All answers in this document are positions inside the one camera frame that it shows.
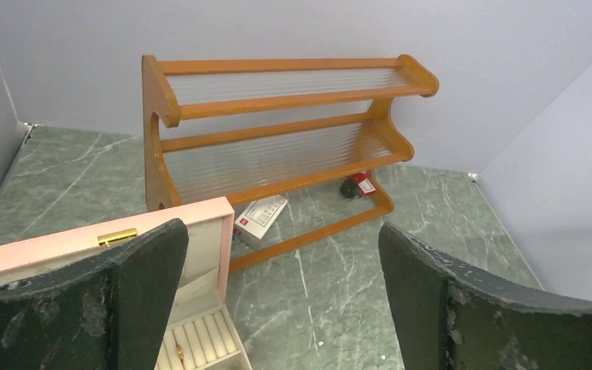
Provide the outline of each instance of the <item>gold clasp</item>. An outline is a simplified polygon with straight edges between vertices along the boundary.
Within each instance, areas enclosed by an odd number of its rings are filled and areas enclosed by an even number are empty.
[[[105,245],[106,247],[112,247],[112,244],[127,241],[131,237],[137,236],[137,229],[128,229],[117,231],[116,233],[110,233],[101,235],[96,238],[99,245]]]

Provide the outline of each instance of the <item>red and white box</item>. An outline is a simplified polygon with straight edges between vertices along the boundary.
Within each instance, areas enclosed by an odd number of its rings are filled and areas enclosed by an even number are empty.
[[[256,200],[235,220],[234,233],[251,246],[259,247],[262,237],[287,206],[288,199],[280,195]]]
[[[358,194],[360,197],[366,197],[375,193],[375,187],[368,178],[368,171],[360,172],[349,176],[352,182],[358,185]]]

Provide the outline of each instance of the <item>small white box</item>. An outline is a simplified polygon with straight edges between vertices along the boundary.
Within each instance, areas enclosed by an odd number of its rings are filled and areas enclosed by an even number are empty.
[[[252,246],[259,246],[262,237],[278,218],[287,201],[285,197],[274,195],[252,202],[235,220],[235,235]]]

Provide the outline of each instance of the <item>marble tile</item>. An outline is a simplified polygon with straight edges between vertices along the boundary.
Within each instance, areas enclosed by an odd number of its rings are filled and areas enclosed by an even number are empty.
[[[0,244],[145,211],[141,138],[37,126],[0,193]]]
[[[232,274],[227,305],[255,369],[403,368],[377,249],[390,220],[493,274],[538,283],[464,173],[376,170],[394,212]],[[370,206],[338,183],[289,194],[278,241]],[[140,138],[37,127],[0,194],[0,244],[146,210]],[[234,245],[235,255],[252,250]]]

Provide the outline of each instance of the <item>black round object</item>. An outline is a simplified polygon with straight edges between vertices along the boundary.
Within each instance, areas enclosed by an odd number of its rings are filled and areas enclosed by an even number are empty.
[[[357,197],[357,195],[358,195],[358,188],[359,188],[358,187],[358,184],[354,183],[350,179],[346,179],[344,181],[344,183],[341,184],[341,187],[339,188],[339,192],[344,197],[346,197],[348,199],[352,199],[352,198]]]

